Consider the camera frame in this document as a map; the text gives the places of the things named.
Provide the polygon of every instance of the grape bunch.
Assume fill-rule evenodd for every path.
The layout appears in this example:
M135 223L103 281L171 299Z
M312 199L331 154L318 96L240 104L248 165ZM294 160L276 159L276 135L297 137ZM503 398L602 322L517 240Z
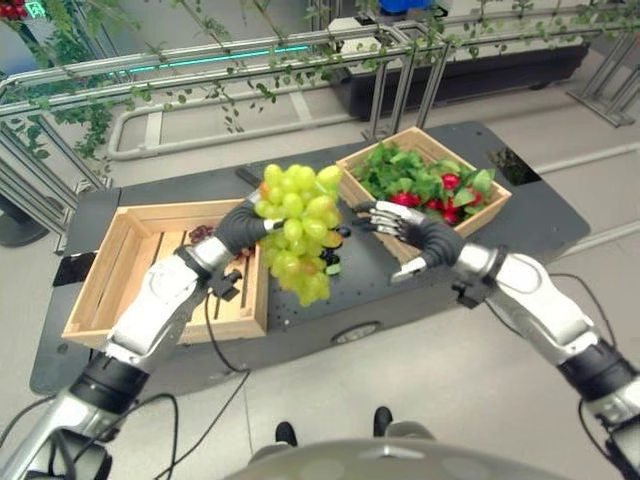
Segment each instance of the grape bunch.
M335 165L317 174L309 166L291 165L286 171L275 164L264 169L261 200L255 212L284 219L284 227L260 241L264 259L283 290L296 293L306 307L329 298L324 248L338 247L343 239L333 229L340 223L336 208L341 172Z
M200 243L207 237L213 235L213 227L210 225L198 225L196 228L189 232L189 240L191 240L191 244L195 245L196 243Z

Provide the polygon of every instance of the black robotic glove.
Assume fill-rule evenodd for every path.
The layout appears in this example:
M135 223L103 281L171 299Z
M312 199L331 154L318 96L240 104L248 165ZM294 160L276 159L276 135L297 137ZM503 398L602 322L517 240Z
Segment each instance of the black robotic glove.
M253 192L240 205L227 213L218 224L215 236L232 255L238 255L243 248L253 247L269 232L281 228L282 220L265 220L253 211L260 200L259 193Z
M455 265L464 239L451 227L438 223L426 215L390 202L364 202L353 209L367 213L354 225L370 232L385 233L422 250L422 253L401 266L391 277L392 282L405 280L426 268Z

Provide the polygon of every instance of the blue object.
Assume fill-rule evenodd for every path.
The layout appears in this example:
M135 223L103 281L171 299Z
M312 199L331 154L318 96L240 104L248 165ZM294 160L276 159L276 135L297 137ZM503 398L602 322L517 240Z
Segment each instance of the blue object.
M380 0L378 3L389 13L400 13L410 8L427 8L432 2L431 0Z

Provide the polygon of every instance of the black cable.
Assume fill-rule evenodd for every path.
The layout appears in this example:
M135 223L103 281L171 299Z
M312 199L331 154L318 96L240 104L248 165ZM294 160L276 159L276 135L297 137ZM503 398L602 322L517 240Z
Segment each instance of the black cable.
M178 401L176 400L176 397L171 395L170 393L158 393L157 395L153 395L152 397L146 398L142 400L140 403L138 403L135 407L132 407L126 412L124 412L122 415L119 415L115 420L110 422L109 425L100 429L100 431L95 433L91 438L89 438L84 443L82 448L80 448L78 453L76 453L76 456L73 457L73 462L74 463L77 462L78 459L82 457L82 455L84 455L86 451L89 450L89 448L91 448L91 445L93 445L94 442L96 442L100 437L102 437L105 433L107 433L109 430L111 430L113 427L115 427L118 423L120 423L122 420L127 418L133 412L141 409L145 405L148 405L150 403L153 403L157 400L162 400L162 399L169 400L173 406L173 445L171 447L171 463L169 467L165 470L165 472L169 473L167 479L170 479L171 476L173 475L173 467L178 463L176 462L176 457L178 453L178 425L179 425Z
M2 446L4 445L5 440L9 436L9 433L11 432L13 427L16 426L16 423L18 423L22 417L24 417L27 413L29 413L34 408L39 407L40 405L42 405L44 403L47 403L47 402L53 400L54 398L55 398L55 395L51 395L50 397L41 398L40 400L36 400L31 405L29 405L29 406L23 408L22 410L20 410L16 414L16 416L11 419L11 421L7 425L7 428L5 428L4 431L2 432L2 435L0 435L0 448L2 448Z
M495 308L493 308L493 305L491 305L490 302L487 302L485 300L484 304L487 306L487 308L489 308L489 310L491 310L491 313L493 313L493 315L498 319L498 321L504 325L505 327L507 327L507 329L509 329L512 333L515 333L516 335L518 335L519 337L522 337L522 334L517 331L515 328L513 328L511 325L509 325L496 311Z
M64 463L65 480L76 480L76 464L71 458L71 453L69 453L69 449L67 448L64 434L60 430L56 430L53 432L52 441L55 441L56 445L58 445L58 448L60 449L60 455L62 456L62 461Z
M232 370L236 373L248 372L250 370L249 368L238 368L231 365L231 363L227 360L227 357L225 357L222 354L222 351L220 351L218 342L213 336L213 328L211 328L211 318L209 317L209 299L210 298L211 298L211 293L207 293L207 298L205 298L204 300L204 318L207 321L207 332L209 332L209 339L211 340L211 345L213 346L213 349L218 354L218 357L220 357L220 360L222 361L222 363L224 363L229 370Z
M211 421L209 426L205 429L202 435L200 435L200 438L193 444L191 448L189 448L189 450L187 450L184 454L182 454L180 458L178 458L178 460L171 465L171 467L175 467L180 462L182 462L185 458L191 455L202 444L202 442L204 442L205 438L207 438L207 435L209 435L209 432L211 432L211 430L216 425L216 423L218 423L218 420L220 419L220 417L222 417L222 415L227 410L231 402L235 399L236 395L238 395L238 392L240 391L240 389L242 389L242 386L248 380L249 375L251 375L250 368L241 369L241 368L235 367L234 365L231 364L231 362L229 362L229 360L227 360L227 358L224 356L224 354L220 350L220 347L218 346L218 342L216 341L215 336L213 335L213 328L211 328L211 318L209 316L209 299L210 298L211 298L211 293L208 293L207 298L205 298L205 301L204 301L204 316L207 322L207 331L209 332L209 339L211 340L211 345L213 346L213 349L215 350L216 354L218 355L222 363L224 363L229 370L232 370L236 373L244 373L244 377L242 377L242 380L240 381L238 386L235 388L233 393L229 396L226 403L222 406L222 408L220 409L218 414L215 416L215 418ZM168 468L164 469L162 472L160 472L158 475L154 477L154 480L158 480L168 471L169 471Z
M587 295L589 295L589 297L591 297L591 301L594 303L594 305L598 309L598 313L600 314L600 317L602 318L602 321L604 322L604 324L605 324L605 326L607 328L607 332L609 333L609 337L611 339L611 346L614 349L617 350L618 349L618 340L616 339L616 335L613 332L613 327L611 326L611 322L609 321L609 318L607 317L607 314L604 313L604 308L602 308L602 305L600 304L600 302L596 298L595 294L593 293L593 290L591 290L589 285L587 285L587 282L585 282L582 278L580 278L579 276L574 275L572 273L550 273L549 276L550 277L572 278L573 280L575 280L578 283L580 283L580 285L582 285L582 288L584 288L584 290L587 292Z
M582 430L584 430L584 433L587 435L587 437L589 438L589 440L591 441L593 446L598 449L600 454L604 458L606 458L609 462L611 462L613 464L613 460L611 459L609 454L607 454L607 452L604 450L604 448L602 448L602 446L600 446L600 444L598 443L596 438L593 436L593 433L591 433L591 430L589 430L589 427L587 426L587 422L585 422L585 420L584 420L583 407L584 407L584 400L580 399L580 401L578 402L578 418L580 419L580 425L582 426Z

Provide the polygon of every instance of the wire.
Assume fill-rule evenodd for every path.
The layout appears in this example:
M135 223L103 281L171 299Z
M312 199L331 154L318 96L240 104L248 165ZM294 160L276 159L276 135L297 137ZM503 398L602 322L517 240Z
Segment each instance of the wire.
M77 462L78 459L80 459L80 457L82 457L82 455L84 455L86 451L89 450L89 448L91 448L91 445L93 445L94 442L96 442L100 437L102 437L105 433L107 433L109 430L115 427L118 423L122 422L122 420L127 418L133 412L141 409L145 405L149 405L150 403L153 403L162 399L169 400L173 406L173 444L171 447L171 464L165 470L165 472L169 474L167 476L167 479L170 479L171 476L173 475L173 467L178 463L176 462L176 457L178 453L178 425L179 425L178 401L176 400L176 397L171 395L170 393L158 393L157 395L153 395L152 397L146 398L142 400L140 403L138 403L135 407L132 407L126 412L124 412L122 415L119 415L115 420L110 422L109 425L107 425L106 427L102 428L100 431L95 433L91 438L89 438L84 443L82 448L80 448L78 453L76 453L76 456L73 457L73 463Z
M249 368L238 368L231 365L231 363L227 360L227 357L225 357L222 354L222 351L220 351L218 342L213 336L213 328L211 327L211 318L209 317L209 299L210 298L211 298L211 293L207 293L207 298L204 300L204 318L207 321L207 332L209 332L209 339L211 340L211 345L213 346L213 349L218 354L218 357L220 357L220 360L222 360L222 363L224 363L229 370L232 370L236 373L245 373L250 371Z
M5 428L4 431L2 432L2 435L0 435L0 448L2 448L2 446L4 445L5 440L9 436L9 433L11 432L13 427L16 426L16 423L18 423L22 417L24 417L27 413L29 413L34 408L39 407L40 405L43 405L43 404L53 400L54 398L55 398L55 395L51 395L49 397L41 398L40 400L36 400L31 405L29 405L29 406L23 408L22 410L20 410L16 414L16 416L11 419L11 421L7 425L7 428Z
M513 328L511 325L509 325L496 311L496 309L493 307L493 305L491 305L491 300L487 299L485 300L485 305L489 308L489 310L491 310L491 313L493 313L495 315L495 317L498 319L498 321L504 325L505 327L507 327L507 329L509 329L512 333L515 333L516 335L518 335L519 337L522 337L522 334L517 331L515 328Z
M602 318L602 321L604 322L604 324L605 324L605 326L607 328L607 332L609 333L609 338L611 339L611 346L614 349L617 349L618 348L618 340L616 339L616 335L613 332L613 327L611 326L611 322L609 321L609 317L607 317L607 314L604 312L604 308L602 308L602 305L600 304L600 302L596 298L595 294L593 293L593 290L591 290L589 285L587 285L587 282L585 282L582 278L580 278L579 276L574 275L572 273L550 273L549 276L550 277L572 278L573 280L575 280L578 283L580 283L580 285L582 285L582 288L584 288L584 290L587 292L589 297L591 297L591 301L594 303L594 305L598 309L598 313L600 314L600 317Z
M602 448L602 446L598 443L596 438L593 436L593 433L591 433L591 430L589 430L589 427L587 426L587 422L585 422L584 420L584 400L582 399L580 399L580 401L578 402L578 418L580 419L580 425L582 426L582 430L584 430L584 433L587 435L587 437L589 437L589 440L591 441L593 446L598 449L598 451L604 458L606 458L611 463L613 463L613 460L611 459L611 457L607 454L604 448Z
M231 364L231 362L229 362L229 360L227 360L227 357L225 357L222 351L220 350L220 347L218 346L218 342L216 341L216 338L213 334L213 328L211 327L211 318L209 316L209 299L210 298L211 298L211 293L208 293L207 298L205 298L205 301L204 301L204 316L207 322L207 331L209 332L209 339L211 340L211 346L215 350L216 354L218 355L222 363L224 363L229 370L232 370L236 373L244 373L244 377L242 377L242 380L240 381L240 383L236 386L233 393L229 396L226 403L222 406L222 408L220 409L218 414L215 416L215 418L211 421L209 426L205 429L202 435L200 435L200 438L193 444L193 446L189 450L187 450L184 454L182 454L180 458L178 458L178 460L171 465L171 467L175 467L184 459L186 459L189 455L195 452L195 450L202 444L202 442L204 442L205 438L207 438L207 435L209 435L209 432L211 432L211 430L216 425L216 423L218 423L218 420L220 419L220 417L222 417L222 415L227 410L231 402L236 398L236 395L238 395L238 392L242 389L245 382L249 379L249 375L251 375L250 368L235 367L234 365ZM164 469L162 472L160 472L158 475L154 477L154 480L158 480L168 471L169 471L168 468Z

